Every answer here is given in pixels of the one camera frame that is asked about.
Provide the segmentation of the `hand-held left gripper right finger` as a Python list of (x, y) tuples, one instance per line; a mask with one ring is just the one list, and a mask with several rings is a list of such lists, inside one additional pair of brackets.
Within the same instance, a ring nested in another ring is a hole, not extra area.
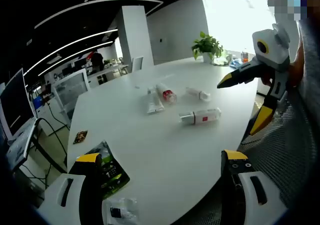
[(221, 182), (222, 225), (274, 225), (287, 211), (279, 188), (239, 151), (221, 152)]

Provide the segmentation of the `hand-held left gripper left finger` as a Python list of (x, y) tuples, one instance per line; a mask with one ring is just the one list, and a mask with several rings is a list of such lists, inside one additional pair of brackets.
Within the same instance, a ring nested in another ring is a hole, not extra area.
[(38, 213), (49, 225), (102, 225), (102, 156), (79, 156), (44, 192)]

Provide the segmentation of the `person's right hand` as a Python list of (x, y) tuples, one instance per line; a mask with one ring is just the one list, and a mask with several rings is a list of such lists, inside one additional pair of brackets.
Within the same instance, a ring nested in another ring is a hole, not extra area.
[(291, 87), (297, 87), (304, 75), (305, 55), (303, 41), (299, 41), (299, 46), (296, 51), (295, 60), (290, 64), (289, 67), (289, 85)]

